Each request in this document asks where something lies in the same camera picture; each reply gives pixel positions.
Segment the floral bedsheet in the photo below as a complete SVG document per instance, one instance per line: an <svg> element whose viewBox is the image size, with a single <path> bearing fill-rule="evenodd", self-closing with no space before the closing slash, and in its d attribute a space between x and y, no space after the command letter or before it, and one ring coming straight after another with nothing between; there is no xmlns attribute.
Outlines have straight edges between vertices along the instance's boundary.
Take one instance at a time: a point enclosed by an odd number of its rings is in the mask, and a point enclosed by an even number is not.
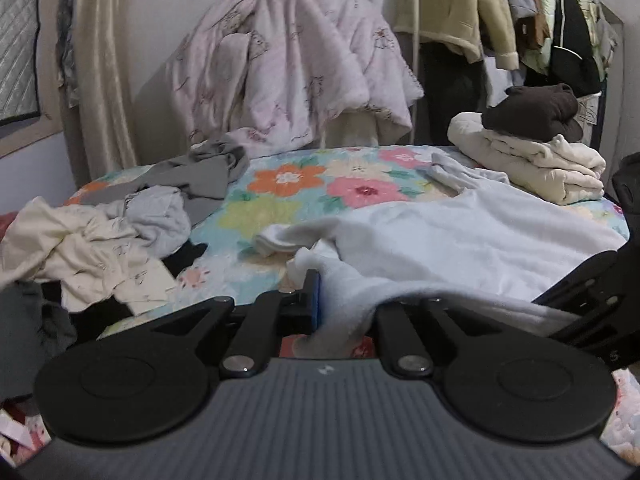
<svg viewBox="0 0 640 480"><path fill-rule="evenodd" d="M442 148L462 164L475 162L455 148ZM225 204L191 234L194 243L209 247L178 276L172 300L141 316L125 319L103 336L165 316L213 296L233 296L236 304L252 303L266 290L290 288L285 277L286 255L259 256L252 237L273 223L294 223L324 215L391 201L429 202L453 196L424 173L431 153L428 146L339 148L283 153L252 160L251 167L228 191ZM127 182L148 166L108 174L76 195L109 184ZM628 238L620 208L608 200L564 206L610 226ZM640 386L628 370L614 374L618 404L602 436L603 441L630 462L640 465Z"/></svg>

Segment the jacket sleeve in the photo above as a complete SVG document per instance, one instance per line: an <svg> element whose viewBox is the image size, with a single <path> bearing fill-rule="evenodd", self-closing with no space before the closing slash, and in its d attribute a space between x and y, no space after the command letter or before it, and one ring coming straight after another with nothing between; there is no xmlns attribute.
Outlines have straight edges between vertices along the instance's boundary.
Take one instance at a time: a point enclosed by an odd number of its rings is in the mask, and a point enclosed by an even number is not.
<svg viewBox="0 0 640 480"><path fill-rule="evenodd" d="M495 50L495 65L505 70L517 70L520 62L508 1L478 0L478 12L489 30Z"/></svg>

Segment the white logo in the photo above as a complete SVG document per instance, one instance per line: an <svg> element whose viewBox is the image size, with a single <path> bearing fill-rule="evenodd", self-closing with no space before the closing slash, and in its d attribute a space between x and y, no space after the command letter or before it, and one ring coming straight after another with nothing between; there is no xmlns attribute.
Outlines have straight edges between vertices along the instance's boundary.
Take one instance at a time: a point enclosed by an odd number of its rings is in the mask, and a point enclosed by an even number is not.
<svg viewBox="0 0 640 480"><path fill-rule="evenodd" d="M322 375L331 375L335 372L335 368L329 365L324 365L322 368L318 368L318 372Z"/></svg>

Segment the beige shearling jacket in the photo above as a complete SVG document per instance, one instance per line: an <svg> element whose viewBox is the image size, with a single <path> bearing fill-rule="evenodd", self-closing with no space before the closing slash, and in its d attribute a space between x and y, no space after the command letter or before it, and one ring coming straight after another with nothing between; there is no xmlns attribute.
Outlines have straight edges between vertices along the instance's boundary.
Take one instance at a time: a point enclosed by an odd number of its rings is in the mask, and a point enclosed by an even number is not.
<svg viewBox="0 0 640 480"><path fill-rule="evenodd" d="M413 31L412 0L399 0L396 32ZM496 66L517 70L515 32L507 0L420 0L421 41L445 43L469 63L482 59L480 18L495 50Z"/></svg>

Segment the beige curtain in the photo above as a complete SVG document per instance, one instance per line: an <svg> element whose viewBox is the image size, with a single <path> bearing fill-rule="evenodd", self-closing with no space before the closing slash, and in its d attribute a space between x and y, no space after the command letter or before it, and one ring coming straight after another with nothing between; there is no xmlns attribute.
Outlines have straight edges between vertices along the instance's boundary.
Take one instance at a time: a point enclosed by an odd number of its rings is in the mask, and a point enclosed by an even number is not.
<svg viewBox="0 0 640 480"><path fill-rule="evenodd" d="M138 163L132 131L124 0L76 0L74 55L92 178Z"/></svg>

